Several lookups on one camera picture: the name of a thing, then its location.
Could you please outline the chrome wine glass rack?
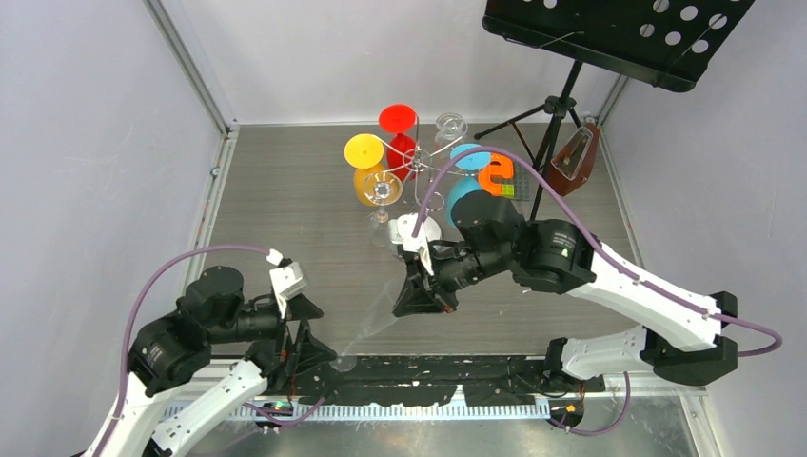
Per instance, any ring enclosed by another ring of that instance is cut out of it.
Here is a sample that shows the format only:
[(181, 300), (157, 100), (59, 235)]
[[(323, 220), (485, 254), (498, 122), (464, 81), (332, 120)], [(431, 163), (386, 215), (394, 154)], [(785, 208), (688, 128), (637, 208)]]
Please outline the chrome wine glass rack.
[[(372, 134), (372, 135), (375, 135), (377, 138), (379, 138), (384, 143), (384, 147), (385, 147), (385, 151), (386, 151), (386, 148), (388, 147), (388, 142), (390, 140), (386, 141), (386, 140), (384, 140), (383, 138), (379, 137), (376, 134)], [(432, 180), (433, 174), (436, 173), (436, 171), (437, 171), (438, 166), (436, 165), (436, 161), (439, 160), (439, 159), (444, 159), (446, 157), (446, 155), (448, 154), (448, 152), (450, 151), (450, 150), (437, 151), (436, 146), (435, 146), (434, 150), (422, 149), (420, 144), (418, 143), (417, 139), (416, 138), (414, 138), (414, 139), (415, 139), (415, 141), (417, 143), (417, 146), (415, 147), (415, 153), (414, 153), (414, 155), (412, 157), (412, 162), (411, 162), (411, 165), (410, 165), (410, 174), (408, 176), (408, 179), (405, 182), (402, 182), (403, 183), (403, 194), (401, 195), (400, 199), (397, 202), (404, 199), (405, 188), (406, 188), (407, 183), (412, 182), (416, 189), (420, 189), (420, 188), (428, 185), (429, 182)], [(385, 155), (384, 155), (384, 164), (387, 166), (386, 160), (385, 160)], [(389, 207), (390, 206), (387, 207), (387, 211), (389, 213), (390, 220), (392, 220), (392, 216), (391, 216), (391, 214), (389, 212)], [(372, 212), (370, 213), (370, 215), (374, 212), (376, 207), (371, 207), (371, 208), (372, 208)], [(390, 242), (390, 239), (389, 239), (389, 244), (386, 247), (383, 247), (383, 248), (390, 248), (392, 245), (393, 244)]]

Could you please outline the clear champagne flute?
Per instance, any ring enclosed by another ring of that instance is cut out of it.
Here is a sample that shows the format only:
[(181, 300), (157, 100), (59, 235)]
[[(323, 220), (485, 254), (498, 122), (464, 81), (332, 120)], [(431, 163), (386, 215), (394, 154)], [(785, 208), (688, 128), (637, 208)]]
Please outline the clear champagne flute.
[(393, 314), (393, 308), (403, 286), (402, 280), (388, 280), (364, 313), (364, 318), (358, 326), (353, 340), (338, 354), (330, 366), (337, 372), (347, 372), (356, 367), (358, 356), (356, 346), (362, 341), (391, 327), (398, 318)]

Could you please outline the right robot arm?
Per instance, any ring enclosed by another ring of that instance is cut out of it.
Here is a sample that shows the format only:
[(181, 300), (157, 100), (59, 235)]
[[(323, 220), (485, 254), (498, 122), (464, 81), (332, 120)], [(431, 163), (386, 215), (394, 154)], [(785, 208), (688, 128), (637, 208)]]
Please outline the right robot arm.
[(508, 199), (483, 190), (463, 196), (451, 217), (458, 242), (429, 239), (413, 213), (390, 224), (406, 267), (396, 316), (453, 312), (461, 289), (509, 272), (530, 290), (587, 300), (635, 322), (598, 338), (551, 341), (542, 378), (554, 390), (624, 371), (650, 371), (669, 382), (703, 387), (737, 368), (738, 346), (723, 335), (720, 321), (721, 315), (736, 315), (735, 295), (699, 295), (672, 286), (585, 238), (572, 223), (528, 221)]

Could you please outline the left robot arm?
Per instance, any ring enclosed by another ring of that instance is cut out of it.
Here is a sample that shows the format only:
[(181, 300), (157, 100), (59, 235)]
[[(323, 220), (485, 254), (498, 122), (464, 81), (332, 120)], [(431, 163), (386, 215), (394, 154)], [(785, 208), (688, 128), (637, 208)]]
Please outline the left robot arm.
[[(185, 456), (247, 400), (287, 394), (304, 373), (335, 360), (335, 351), (311, 333), (311, 320), (324, 313), (304, 296), (299, 263), (282, 260), (269, 279), (269, 294), (247, 301), (239, 270), (208, 268), (174, 311), (143, 326), (124, 364), (127, 389), (86, 455)], [(213, 347), (240, 342), (249, 347), (227, 375), (164, 419), (168, 405), (210, 364)]]

